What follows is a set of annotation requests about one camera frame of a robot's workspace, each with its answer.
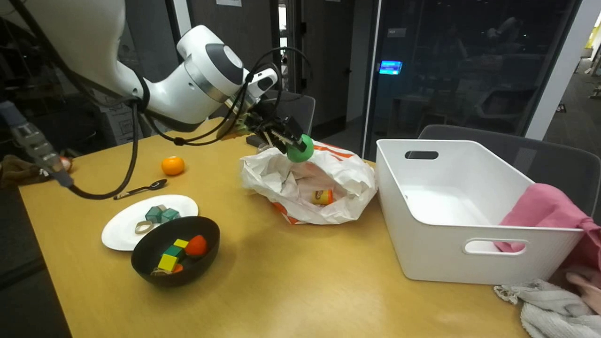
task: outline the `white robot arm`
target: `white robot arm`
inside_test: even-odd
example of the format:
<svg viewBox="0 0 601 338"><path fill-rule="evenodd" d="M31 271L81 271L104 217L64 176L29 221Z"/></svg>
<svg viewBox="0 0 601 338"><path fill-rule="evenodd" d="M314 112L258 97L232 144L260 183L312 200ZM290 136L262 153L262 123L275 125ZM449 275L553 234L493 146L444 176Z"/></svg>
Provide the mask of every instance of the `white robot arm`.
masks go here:
<svg viewBox="0 0 601 338"><path fill-rule="evenodd" d="M164 80L153 82L117 57L126 20L125 0L0 0L0 18L42 39L68 74L141 100L147 114L170 127L192 131L228 104L239 112L250 110L250 129L277 144L290 159L305 161L312 155L312 138L262 100L279 82L279 72L273 67L245 69L241 57L207 25L196 25L183 35L177 42L183 63ZM74 189L74 179L61 170L59 155L40 129L10 100L0 99L0 116L36 162Z"/></svg>

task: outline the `white plastic bin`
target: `white plastic bin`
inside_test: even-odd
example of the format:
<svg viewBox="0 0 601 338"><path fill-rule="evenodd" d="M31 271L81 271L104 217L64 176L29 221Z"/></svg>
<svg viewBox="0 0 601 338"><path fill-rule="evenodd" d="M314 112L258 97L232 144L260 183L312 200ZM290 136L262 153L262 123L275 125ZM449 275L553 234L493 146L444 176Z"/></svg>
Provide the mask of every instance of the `white plastic bin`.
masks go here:
<svg viewBox="0 0 601 338"><path fill-rule="evenodd" d="M500 224L532 179L474 140L380 138L376 176L397 256L412 279L547 279L583 236L581 228ZM500 251L498 239L526 247Z"/></svg>

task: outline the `pink towel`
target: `pink towel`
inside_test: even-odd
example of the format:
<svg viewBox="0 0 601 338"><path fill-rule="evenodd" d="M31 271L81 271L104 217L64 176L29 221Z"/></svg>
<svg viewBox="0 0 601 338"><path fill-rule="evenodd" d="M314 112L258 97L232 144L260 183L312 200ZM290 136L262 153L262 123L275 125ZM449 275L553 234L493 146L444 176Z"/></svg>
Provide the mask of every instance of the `pink towel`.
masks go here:
<svg viewBox="0 0 601 338"><path fill-rule="evenodd" d="M528 185L502 224L579 226L588 232L600 228L562 189L549 183ZM496 247L502 251L521 251L525 243L496 241Z"/></svg>

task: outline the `small red object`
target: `small red object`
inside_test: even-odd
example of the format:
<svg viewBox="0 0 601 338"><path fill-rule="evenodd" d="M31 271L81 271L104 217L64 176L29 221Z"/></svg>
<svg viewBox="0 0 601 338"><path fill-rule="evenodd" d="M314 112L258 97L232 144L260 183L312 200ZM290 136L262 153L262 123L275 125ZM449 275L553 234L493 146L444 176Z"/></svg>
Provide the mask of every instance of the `small red object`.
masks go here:
<svg viewBox="0 0 601 338"><path fill-rule="evenodd" d="M187 254L202 256L205 253L207 253L207 238L202 234L192 236L187 245Z"/></svg>

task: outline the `wooden table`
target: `wooden table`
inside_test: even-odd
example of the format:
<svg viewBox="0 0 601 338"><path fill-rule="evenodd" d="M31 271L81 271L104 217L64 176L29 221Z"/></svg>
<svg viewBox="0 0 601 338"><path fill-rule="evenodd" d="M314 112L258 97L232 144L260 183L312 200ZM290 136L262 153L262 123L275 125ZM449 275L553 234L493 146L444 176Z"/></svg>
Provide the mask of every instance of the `wooden table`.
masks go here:
<svg viewBox="0 0 601 338"><path fill-rule="evenodd" d="M145 138L130 187L162 177L170 153L187 159L185 174L121 200L57 181L21 189L74 335L526 335L491 285L404 277L378 196L359 221L288 224L241 185L241 157L254 153L245 136L202 147ZM128 157L130 144L78 157L78 185L113 189ZM119 209L162 192L192 196L222 228L213 266L177 288L151 285L100 239Z"/></svg>

